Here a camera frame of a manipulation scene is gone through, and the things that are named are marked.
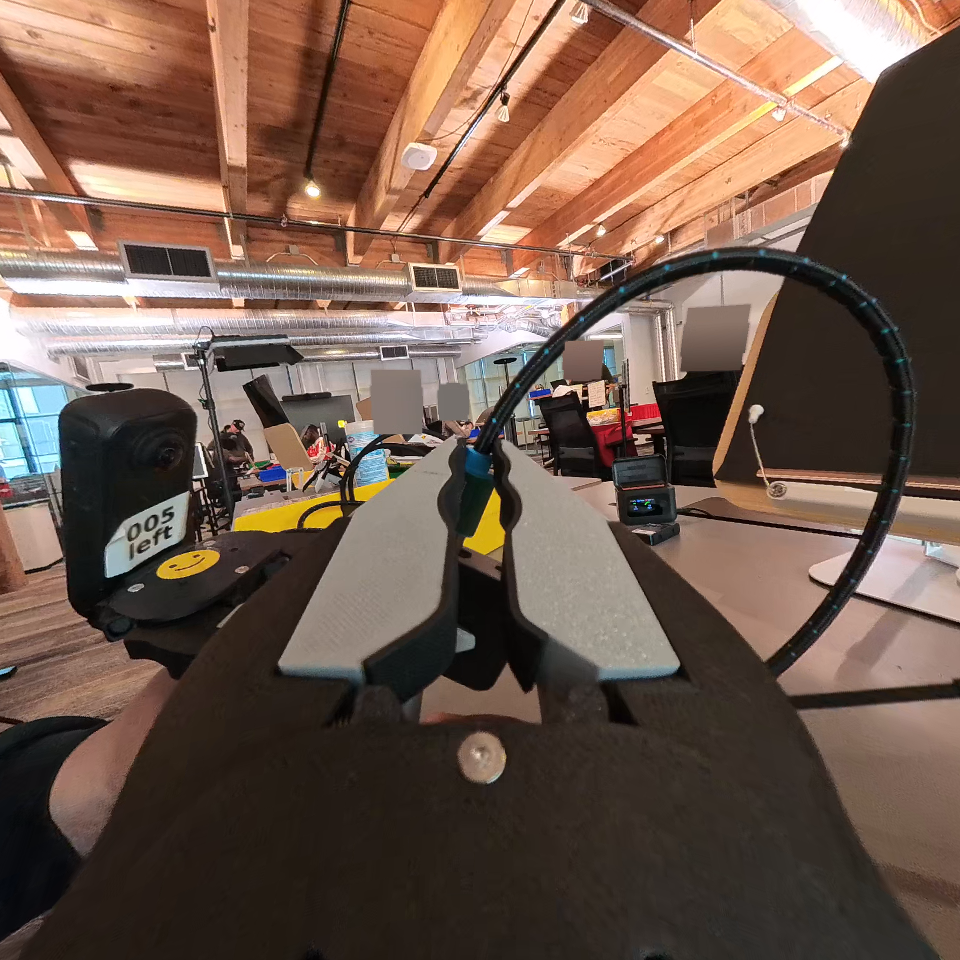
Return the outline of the black office chair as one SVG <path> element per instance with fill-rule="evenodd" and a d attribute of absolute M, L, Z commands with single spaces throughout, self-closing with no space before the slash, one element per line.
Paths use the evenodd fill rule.
<path fill-rule="evenodd" d="M 554 474 L 606 479 L 597 438 L 579 397 L 572 392 L 544 397 L 538 408 L 548 431 Z"/>
<path fill-rule="evenodd" d="M 714 454 L 741 373 L 741 368 L 695 371 L 677 380 L 653 383 L 664 427 L 667 473 L 673 486 L 715 486 Z"/>

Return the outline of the black charging case with screen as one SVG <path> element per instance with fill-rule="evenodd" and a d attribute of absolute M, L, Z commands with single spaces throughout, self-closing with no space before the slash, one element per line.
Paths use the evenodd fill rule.
<path fill-rule="evenodd" d="M 615 459 L 611 474 L 618 520 L 623 525 L 659 526 L 676 521 L 676 496 L 664 455 Z"/>

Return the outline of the silver air duct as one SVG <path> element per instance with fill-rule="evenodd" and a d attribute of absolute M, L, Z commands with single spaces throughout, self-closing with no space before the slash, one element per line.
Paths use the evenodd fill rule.
<path fill-rule="evenodd" d="M 114 253 L 3 248 L 2 282 L 29 296 L 535 306 L 587 302 L 567 279 L 477 277 L 455 266 L 398 270 L 216 261 L 206 247 L 121 243 Z"/>
<path fill-rule="evenodd" d="M 490 333 L 474 322 L 447 322 L 442 313 L 393 310 L 11 306 L 6 320 L 51 357 L 176 354 L 222 337 L 285 338 L 307 349 L 391 343 L 462 346 L 481 342 Z"/>

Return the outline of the yellow plastic bin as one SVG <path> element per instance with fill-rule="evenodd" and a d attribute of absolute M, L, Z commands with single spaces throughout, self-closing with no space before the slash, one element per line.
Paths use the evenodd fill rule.
<path fill-rule="evenodd" d="M 448 520 L 441 497 L 442 479 L 421 482 L 407 477 L 360 486 L 362 506 L 355 510 L 341 546 L 350 555 L 396 559 L 444 558 L 458 550 L 461 535 L 456 520 Z M 236 532 L 280 533 L 326 529 L 344 516 L 339 495 L 326 494 L 295 500 L 271 501 L 266 507 L 244 512 L 234 519 Z"/>

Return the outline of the braided hdmi cable green plugs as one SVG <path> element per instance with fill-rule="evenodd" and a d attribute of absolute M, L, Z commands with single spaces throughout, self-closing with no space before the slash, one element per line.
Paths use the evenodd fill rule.
<path fill-rule="evenodd" d="M 464 536 L 474 534 L 496 484 L 492 463 L 500 429 L 513 414 L 523 395 L 564 351 L 568 342 L 580 338 L 608 315 L 642 295 L 656 292 L 673 282 L 725 271 L 762 273 L 798 282 L 843 306 L 868 334 L 882 362 L 890 390 L 892 433 L 889 457 L 873 506 L 863 524 L 857 545 L 826 597 L 766 661 L 772 675 L 779 677 L 819 642 L 878 558 L 891 524 L 896 519 L 913 454 L 916 390 L 906 344 L 880 301 L 845 272 L 798 253 L 759 246 L 733 246 L 690 253 L 665 261 L 622 280 L 614 288 L 597 296 L 552 334 L 508 383 L 481 429 L 473 450 L 465 454 L 465 487 L 458 531 Z"/>

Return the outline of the black studio light panel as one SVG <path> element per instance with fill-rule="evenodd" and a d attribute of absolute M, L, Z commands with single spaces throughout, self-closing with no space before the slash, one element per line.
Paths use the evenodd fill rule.
<path fill-rule="evenodd" d="M 214 336 L 209 349 L 220 373 L 293 366 L 305 359 L 285 335 Z"/>

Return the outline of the person's black clothing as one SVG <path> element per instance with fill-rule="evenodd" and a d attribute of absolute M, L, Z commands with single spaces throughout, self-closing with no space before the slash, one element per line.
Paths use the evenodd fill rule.
<path fill-rule="evenodd" d="M 36 719 L 1 735 L 1 938 L 50 910 L 66 893 L 81 856 L 49 809 L 69 755 L 107 721 L 85 716 Z"/>

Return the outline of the person's left forearm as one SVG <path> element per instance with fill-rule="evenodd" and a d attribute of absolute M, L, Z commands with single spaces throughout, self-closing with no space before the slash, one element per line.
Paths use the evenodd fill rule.
<path fill-rule="evenodd" d="M 49 794 L 52 822 L 80 858 L 87 858 L 126 784 L 131 768 L 177 681 L 159 668 L 110 722 L 71 751 Z"/>

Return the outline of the black monitor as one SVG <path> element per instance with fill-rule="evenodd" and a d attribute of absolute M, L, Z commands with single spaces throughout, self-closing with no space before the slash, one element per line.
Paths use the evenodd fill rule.
<path fill-rule="evenodd" d="M 284 395 L 281 407 L 289 422 L 299 433 L 316 426 L 334 443 L 346 438 L 345 426 L 356 422 L 353 399 L 349 395 L 328 392 L 308 392 Z"/>

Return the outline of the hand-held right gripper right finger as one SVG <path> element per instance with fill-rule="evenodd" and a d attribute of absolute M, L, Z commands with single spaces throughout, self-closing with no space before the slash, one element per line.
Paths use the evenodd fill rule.
<path fill-rule="evenodd" d="M 493 455 L 506 662 L 540 707 L 672 684 L 682 664 L 604 516 L 513 444 Z"/>

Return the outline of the red tablecloth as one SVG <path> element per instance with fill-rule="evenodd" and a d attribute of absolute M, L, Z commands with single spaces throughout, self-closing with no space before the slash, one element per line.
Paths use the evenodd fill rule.
<path fill-rule="evenodd" d="M 637 455 L 639 448 L 647 446 L 655 454 L 666 455 L 666 431 L 657 403 L 632 405 L 623 416 L 618 408 L 589 411 L 586 418 L 606 467 L 621 456 Z"/>

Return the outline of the black wood-edged board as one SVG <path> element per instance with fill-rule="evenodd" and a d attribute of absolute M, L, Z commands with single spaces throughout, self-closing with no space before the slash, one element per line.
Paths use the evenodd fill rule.
<path fill-rule="evenodd" d="M 884 361 L 849 306 L 786 278 L 753 338 L 730 409 L 716 486 L 767 501 L 770 481 L 875 492 L 894 420 L 889 374 L 912 375 L 912 459 L 903 495 L 958 500 L 959 36 L 944 34 L 876 82 L 797 248 L 875 303 L 908 362 Z"/>

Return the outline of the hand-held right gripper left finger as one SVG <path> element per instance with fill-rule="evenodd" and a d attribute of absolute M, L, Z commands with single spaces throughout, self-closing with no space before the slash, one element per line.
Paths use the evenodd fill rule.
<path fill-rule="evenodd" d="M 446 440 L 354 511 L 279 657 L 285 677 L 406 703 L 457 643 L 461 444 Z"/>

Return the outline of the white wipes canister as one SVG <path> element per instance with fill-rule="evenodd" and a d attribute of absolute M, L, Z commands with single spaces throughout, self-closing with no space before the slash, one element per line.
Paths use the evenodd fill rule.
<path fill-rule="evenodd" d="M 372 420 L 349 422 L 343 429 L 350 462 L 359 461 L 352 474 L 352 485 L 365 487 L 387 482 L 389 467 L 383 446 L 387 436 L 375 431 Z"/>

